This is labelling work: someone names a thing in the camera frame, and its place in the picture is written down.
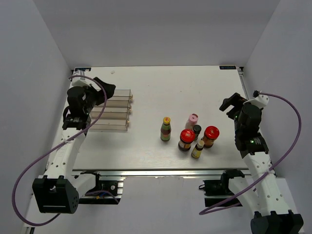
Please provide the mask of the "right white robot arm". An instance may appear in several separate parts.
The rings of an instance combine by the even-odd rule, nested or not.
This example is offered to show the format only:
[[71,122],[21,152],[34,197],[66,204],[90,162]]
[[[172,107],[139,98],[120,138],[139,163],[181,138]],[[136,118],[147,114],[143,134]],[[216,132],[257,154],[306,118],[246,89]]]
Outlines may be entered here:
[[251,210],[251,231],[253,234],[297,234],[304,221],[286,203],[276,182],[269,149],[259,131],[262,110],[268,104],[267,95],[255,93],[255,98],[247,100],[234,93],[223,100],[220,106],[225,111],[232,109],[227,116],[234,121],[235,145],[247,165],[253,184],[247,181],[239,170],[231,170],[229,177],[220,182],[221,191],[234,193],[242,206]]

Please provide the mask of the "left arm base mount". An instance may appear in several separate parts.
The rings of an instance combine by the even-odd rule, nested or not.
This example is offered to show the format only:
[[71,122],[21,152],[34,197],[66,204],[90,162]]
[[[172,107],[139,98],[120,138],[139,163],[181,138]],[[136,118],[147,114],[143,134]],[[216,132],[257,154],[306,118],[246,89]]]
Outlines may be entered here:
[[86,195],[79,199],[79,205],[117,205],[122,197],[124,177],[114,175],[101,175],[100,172],[82,173],[92,175],[95,182]]

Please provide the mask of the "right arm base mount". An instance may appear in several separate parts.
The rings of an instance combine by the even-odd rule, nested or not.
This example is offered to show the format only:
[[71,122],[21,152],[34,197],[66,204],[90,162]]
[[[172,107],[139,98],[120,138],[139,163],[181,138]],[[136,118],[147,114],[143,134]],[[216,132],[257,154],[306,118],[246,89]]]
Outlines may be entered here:
[[225,170],[220,176],[220,179],[204,180],[203,184],[198,188],[202,190],[206,196],[204,198],[205,207],[208,208],[234,195],[229,189],[229,180],[235,177],[244,178],[245,175],[238,169],[230,169]]

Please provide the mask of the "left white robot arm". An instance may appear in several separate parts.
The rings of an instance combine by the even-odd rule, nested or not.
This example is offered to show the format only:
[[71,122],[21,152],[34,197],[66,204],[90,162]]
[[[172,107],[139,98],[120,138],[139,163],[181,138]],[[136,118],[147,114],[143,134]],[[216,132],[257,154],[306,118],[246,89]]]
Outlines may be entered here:
[[61,132],[62,146],[42,178],[36,178],[32,189],[41,213],[73,214],[81,197],[86,193],[97,195],[103,182],[94,174],[72,174],[79,149],[89,126],[90,113],[95,106],[103,104],[114,95],[115,85],[94,78],[101,85],[96,90],[83,80],[72,83],[67,91],[67,107],[63,112]]

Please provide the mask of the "small yellow bottle brown cap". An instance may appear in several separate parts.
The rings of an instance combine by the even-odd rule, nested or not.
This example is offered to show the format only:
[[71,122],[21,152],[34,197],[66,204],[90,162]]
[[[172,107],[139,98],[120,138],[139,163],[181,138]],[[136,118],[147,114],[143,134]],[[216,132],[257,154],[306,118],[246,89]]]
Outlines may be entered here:
[[203,141],[203,140],[200,140],[200,141],[196,144],[196,146],[193,148],[192,153],[191,153],[191,156],[192,156],[193,158],[200,158],[201,152],[202,152],[203,148],[204,148],[204,141]]

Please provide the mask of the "green bottle yellow cap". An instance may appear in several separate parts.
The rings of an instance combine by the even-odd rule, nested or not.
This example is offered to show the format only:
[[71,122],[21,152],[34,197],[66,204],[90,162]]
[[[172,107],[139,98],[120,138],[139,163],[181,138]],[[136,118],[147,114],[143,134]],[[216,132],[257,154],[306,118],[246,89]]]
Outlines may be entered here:
[[162,141],[169,141],[171,138],[171,119],[165,117],[160,129],[160,139]]

